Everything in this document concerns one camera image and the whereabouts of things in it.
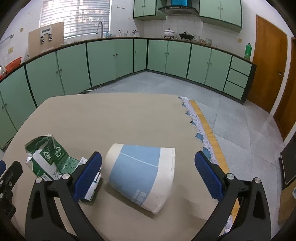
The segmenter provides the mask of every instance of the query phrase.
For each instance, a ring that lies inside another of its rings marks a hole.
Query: beige tabletop
[[[106,181],[100,181],[93,203],[80,206],[106,240],[191,240],[209,218],[217,202],[208,192],[194,165],[203,144],[196,129],[173,95],[101,93],[53,97],[26,120],[9,145],[3,160],[7,166],[21,162],[23,174],[13,188],[16,213],[12,218],[24,234],[25,216],[36,176],[25,165],[24,145],[31,139],[53,134],[68,154],[89,158],[94,151],[103,161],[114,143],[175,147],[176,166],[171,194],[157,215],[137,206]],[[66,229],[74,233],[59,199]]]

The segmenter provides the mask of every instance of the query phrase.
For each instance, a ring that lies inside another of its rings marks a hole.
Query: white pot
[[[165,30],[164,32],[163,32],[163,35],[165,36],[165,37],[174,37],[174,31],[173,30],[171,30],[171,29],[168,29],[168,30]]]

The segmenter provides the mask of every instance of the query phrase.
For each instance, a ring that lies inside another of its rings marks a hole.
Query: faucet
[[[102,39],[102,38],[104,38],[104,36],[103,36],[103,23],[102,23],[102,21],[99,21],[99,23],[98,23],[98,28],[97,28],[97,30],[96,30],[96,34],[99,33],[99,26],[100,26],[100,23],[102,24],[102,29],[101,29],[101,39]]]

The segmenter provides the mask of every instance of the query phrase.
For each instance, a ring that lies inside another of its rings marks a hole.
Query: window
[[[110,0],[44,0],[40,27],[64,22],[64,38],[95,33],[102,21],[109,31]]]

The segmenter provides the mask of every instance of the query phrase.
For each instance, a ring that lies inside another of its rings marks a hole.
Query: blue gripper pad
[[[5,172],[6,170],[6,164],[4,161],[0,161],[0,176],[2,176],[2,174]]]
[[[195,154],[195,166],[200,173],[205,185],[207,186],[212,198],[217,199],[219,202],[223,199],[223,184],[215,174],[210,166],[210,161],[206,160],[205,155],[201,152]]]
[[[74,184],[73,199],[77,202],[84,199],[95,176],[98,174],[98,171],[102,165],[101,154],[99,152],[95,152],[85,165],[86,167]]]

